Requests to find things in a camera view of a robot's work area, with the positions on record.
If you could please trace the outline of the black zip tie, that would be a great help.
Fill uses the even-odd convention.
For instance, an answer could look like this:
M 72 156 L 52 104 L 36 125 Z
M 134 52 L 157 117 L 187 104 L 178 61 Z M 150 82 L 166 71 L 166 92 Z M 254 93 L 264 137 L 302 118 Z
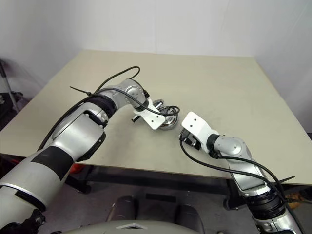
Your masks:
M 82 90 L 82 89 L 79 89 L 79 88 L 76 88 L 76 87 L 73 87 L 73 86 L 70 86 L 71 89 L 75 90 L 75 91 L 78 91 L 78 92 L 81 92 L 81 93 L 84 93 L 85 95 L 87 96 L 93 96 L 94 94 L 89 92 L 89 91 L 85 91 L 85 90 Z
M 285 179 L 282 179 L 279 181 L 279 185 L 276 184 L 275 187 L 278 189 L 278 190 L 289 190 L 289 189 L 292 189 L 294 187 L 296 187 L 296 185 L 293 185 L 293 184 L 287 184 L 286 181 L 288 180 L 291 180 L 295 178 L 295 176 L 291 176 L 291 177 L 288 177 L 288 178 L 285 178 Z

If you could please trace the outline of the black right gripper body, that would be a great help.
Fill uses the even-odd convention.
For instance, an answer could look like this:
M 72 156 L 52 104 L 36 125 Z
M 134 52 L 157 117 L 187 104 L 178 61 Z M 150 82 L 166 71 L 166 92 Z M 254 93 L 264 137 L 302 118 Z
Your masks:
M 182 131 L 180 132 L 179 140 L 185 142 L 187 145 L 197 150 L 201 149 L 200 142 L 196 139 L 196 137 L 192 133 L 190 133 L 185 128 L 183 128 Z

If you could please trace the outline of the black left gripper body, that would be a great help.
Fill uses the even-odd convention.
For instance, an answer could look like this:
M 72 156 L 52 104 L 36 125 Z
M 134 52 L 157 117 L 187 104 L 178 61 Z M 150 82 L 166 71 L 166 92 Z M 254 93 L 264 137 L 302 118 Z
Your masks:
M 153 101 L 153 105 L 160 111 L 161 110 L 161 108 L 164 108 L 165 106 L 164 106 L 164 101 L 162 100 L 162 99 L 158 99 L 158 100 L 155 100 L 155 101 Z

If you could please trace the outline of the grey robot torso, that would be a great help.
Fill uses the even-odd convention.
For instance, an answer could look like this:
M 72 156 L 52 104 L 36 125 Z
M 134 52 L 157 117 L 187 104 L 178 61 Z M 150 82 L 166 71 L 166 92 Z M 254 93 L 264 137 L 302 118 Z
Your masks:
M 146 220 L 110 221 L 83 226 L 62 234 L 193 234 L 193 230 L 169 222 Z

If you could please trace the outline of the yellow and black clutter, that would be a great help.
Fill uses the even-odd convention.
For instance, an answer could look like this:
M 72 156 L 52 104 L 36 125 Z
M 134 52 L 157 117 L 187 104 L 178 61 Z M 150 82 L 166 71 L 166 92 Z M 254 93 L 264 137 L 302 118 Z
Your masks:
M 290 193 L 286 195 L 286 200 L 288 202 L 288 206 L 291 209 L 296 209 L 301 204 L 312 205 L 312 192 L 308 189 L 308 190 L 301 190 L 296 193 Z

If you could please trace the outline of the black table frame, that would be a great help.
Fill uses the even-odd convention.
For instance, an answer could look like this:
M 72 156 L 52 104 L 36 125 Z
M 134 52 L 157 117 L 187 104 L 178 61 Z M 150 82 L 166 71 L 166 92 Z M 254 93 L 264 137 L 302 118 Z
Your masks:
M 223 206 L 227 210 L 238 210 L 246 205 L 234 186 L 234 182 L 224 178 L 82 164 L 80 172 L 70 174 L 66 179 L 68 185 L 84 194 L 91 190 L 90 185 L 88 185 L 89 182 L 128 184 L 224 195 L 226 198 L 223 200 Z

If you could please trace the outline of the small round metal object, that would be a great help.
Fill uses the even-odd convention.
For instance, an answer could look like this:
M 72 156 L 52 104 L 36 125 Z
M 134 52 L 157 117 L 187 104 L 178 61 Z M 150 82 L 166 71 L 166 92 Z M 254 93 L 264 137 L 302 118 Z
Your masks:
M 178 123 L 178 115 L 165 116 L 165 121 L 159 126 L 161 130 L 171 130 Z

